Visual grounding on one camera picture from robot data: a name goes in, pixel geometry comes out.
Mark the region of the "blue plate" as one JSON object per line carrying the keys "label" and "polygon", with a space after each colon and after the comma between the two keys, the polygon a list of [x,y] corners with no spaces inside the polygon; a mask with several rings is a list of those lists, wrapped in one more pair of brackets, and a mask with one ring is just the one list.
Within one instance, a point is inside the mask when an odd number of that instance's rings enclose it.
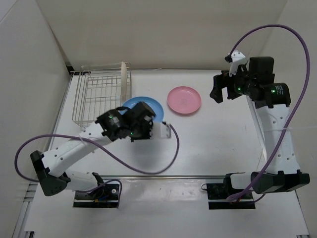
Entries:
{"label": "blue plate", "polygon": [[154,122],[163,122],[164,118],[164,110],[162,105],[155,99],[151,97],[138,96],[128,99],[123,103],[124,107],[133,108],[138,102],[145,102],[148,104],[152,110],[155,112],[156,116],[154,118]]}

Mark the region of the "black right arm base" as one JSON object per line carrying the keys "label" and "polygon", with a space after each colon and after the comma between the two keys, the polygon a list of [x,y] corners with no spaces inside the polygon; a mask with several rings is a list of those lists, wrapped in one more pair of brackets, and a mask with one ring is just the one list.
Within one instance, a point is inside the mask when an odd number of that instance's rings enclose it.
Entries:
{"label": "black right arm base", "polygon": [[251,192],[233,202],[228,202],[229,196],[222,183],[203,183],[201,190],[207,192],[209,210],[248,210],[255,209]]}

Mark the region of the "pink plate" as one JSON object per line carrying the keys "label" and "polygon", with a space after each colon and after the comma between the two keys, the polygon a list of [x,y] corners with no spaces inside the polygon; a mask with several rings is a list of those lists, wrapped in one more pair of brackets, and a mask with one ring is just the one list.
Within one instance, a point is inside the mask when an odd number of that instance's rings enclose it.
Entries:
{"label": "pink plate", "polygon": [[202,104],[200,94],[188,86],[173,88],[167,96],[167,104],[171,110],[181,115],[195,113]]}

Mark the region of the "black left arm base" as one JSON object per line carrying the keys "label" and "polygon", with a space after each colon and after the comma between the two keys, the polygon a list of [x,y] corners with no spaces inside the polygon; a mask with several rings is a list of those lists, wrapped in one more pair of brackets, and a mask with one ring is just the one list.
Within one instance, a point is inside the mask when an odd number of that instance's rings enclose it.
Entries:
{"label": "black left arm base", "polygon": [[75,192],[74,208],[118,208],[121,197],[121,184],[111,181],[92,193]]}

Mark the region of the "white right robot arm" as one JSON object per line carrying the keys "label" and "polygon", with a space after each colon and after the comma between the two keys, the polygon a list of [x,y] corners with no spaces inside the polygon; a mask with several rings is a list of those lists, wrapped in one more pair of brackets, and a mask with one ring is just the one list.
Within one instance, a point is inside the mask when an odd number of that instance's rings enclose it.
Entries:
{"label": "white right robot arm", "polygon": [[222,186],[223,194],[234,198],[243,189],[257,194],[289,192],[309,184],[310,176],[301,171],[291,133],[287,130],[286,122],[291,115],[290,92],[287,84],[274,81],[274,59],[247,59],[240,53],[233,53],[225,59],[230,63],[230,70],[214,76],[210,97],[222,103],[222,90],[225,88],[229,100],[242,95],[251,100],[256,123],[263,133],[269,165],[263,173],[227,174]]}

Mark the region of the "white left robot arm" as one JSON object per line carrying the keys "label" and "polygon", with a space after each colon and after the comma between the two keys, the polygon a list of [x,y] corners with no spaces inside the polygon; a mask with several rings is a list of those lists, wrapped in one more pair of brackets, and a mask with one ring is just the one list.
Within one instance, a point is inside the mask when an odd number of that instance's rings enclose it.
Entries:
{"label": "white left robot arm", "polygon": [[149,139],[155,117],[153,109],[145,102],[132,109],[119,107],[97,117],[78,136],[58,148],[34,151],[30,158],[45,196],[53,196],[65,189],[86,191],[92,198],[103,195],[104,186],[96,173],[70,171],[69,168],[86,155],[118,139]]}

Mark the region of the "cream plate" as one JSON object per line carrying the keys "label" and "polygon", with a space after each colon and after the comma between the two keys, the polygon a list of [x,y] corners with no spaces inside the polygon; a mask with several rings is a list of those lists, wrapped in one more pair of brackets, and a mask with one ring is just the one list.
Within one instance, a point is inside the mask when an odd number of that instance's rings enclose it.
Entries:
{"label": "cream plate", "polygon": [[121,62],[121,86],[120,86],[120,101],[123,104],[126,101],[127,93],[127,66],[125,62]]}

